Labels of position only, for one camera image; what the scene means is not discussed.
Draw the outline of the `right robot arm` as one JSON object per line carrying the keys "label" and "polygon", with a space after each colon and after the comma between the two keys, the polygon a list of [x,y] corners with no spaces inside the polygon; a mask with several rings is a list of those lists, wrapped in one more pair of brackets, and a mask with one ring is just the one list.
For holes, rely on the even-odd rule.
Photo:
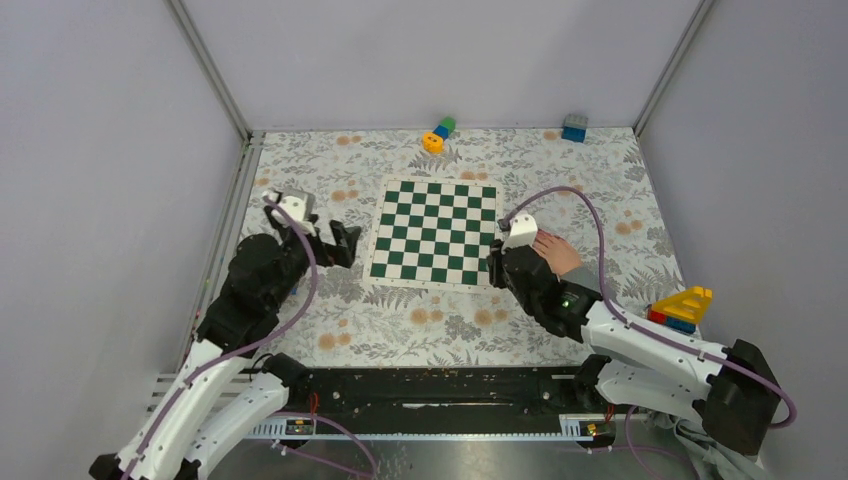
{"label": "right robot arm", "polygon": [[496,240],[486,261],[492,286],[509,290],[548,333],[590,349],[573,386],[583,410],[635,405],[695,422],[742,455],[759,453],[780,397],[756,345],[704,341],[633,315],[597,290],[558,279],[529,246],[507,249]]}

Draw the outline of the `grey sleeved forearm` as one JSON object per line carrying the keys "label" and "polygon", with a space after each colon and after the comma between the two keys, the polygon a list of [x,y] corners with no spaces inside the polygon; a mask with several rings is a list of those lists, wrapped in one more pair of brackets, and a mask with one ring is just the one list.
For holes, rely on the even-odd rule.
{"label": "grey sleeved forearm", "polygon": [[575,283],[597,293],[603,293],[600,274],[585,265],[578,266],[559,276],[561,281]]}

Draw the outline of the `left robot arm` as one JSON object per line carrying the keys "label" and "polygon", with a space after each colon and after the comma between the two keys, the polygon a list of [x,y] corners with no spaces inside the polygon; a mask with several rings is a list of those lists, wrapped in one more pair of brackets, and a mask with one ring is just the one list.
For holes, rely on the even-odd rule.
{"label": "left robot arm", "polygon": [[312,266],[349,268],[362,230],[331,221],[335,239],[298,236],[281,224],[281,234],[242,240],[219,296],[209,306],[189,354],[165,398],[139,433],[117,453],[98,456],[94,479],[206,479],[248,432],[272,412],[296,411],[309,401],[305,367],[284,354],[270,362],[217,414],[216,400],[247,368],[259,341],[278,327],[278,314]]}

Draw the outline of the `person's hand painted nails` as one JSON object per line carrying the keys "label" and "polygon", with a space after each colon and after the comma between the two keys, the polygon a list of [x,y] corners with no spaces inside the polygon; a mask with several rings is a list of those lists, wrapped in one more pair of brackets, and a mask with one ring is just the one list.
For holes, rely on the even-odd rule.
{"label": "person's hand painted nails", "polygon": [[532,249],[558,277],[583,266],[579,253],[569,242],[544,230],[536,234]]}

